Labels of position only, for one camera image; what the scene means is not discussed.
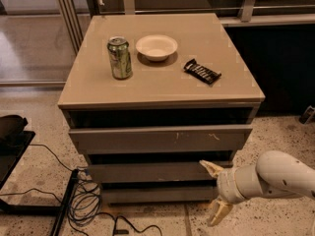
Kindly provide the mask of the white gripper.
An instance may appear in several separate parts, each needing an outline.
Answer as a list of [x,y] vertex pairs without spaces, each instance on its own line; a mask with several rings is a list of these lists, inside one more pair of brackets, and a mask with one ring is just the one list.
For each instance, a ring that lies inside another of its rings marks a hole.
[[238,188],[240,183],[238,171],[240,168],[223,169],[221,166],[206,160],[200,160],[199,163],[208,171],[212,178],[218,178],[219,198],[212,200],[209,204],[208,219],[209,226],[216,226],[232,211],[233,205],[245,201],[245,197]]

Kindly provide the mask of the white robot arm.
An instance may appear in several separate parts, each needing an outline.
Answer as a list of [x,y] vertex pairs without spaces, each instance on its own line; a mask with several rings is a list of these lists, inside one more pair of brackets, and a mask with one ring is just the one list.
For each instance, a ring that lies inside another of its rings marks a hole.
[[255,164],[222,168],[206,160],[199,163],[217,180],[218,195],[209,205],[209,225],[216,226],[234,205],[253,198],[315,199],[315,170],[278,150],[262,153]]

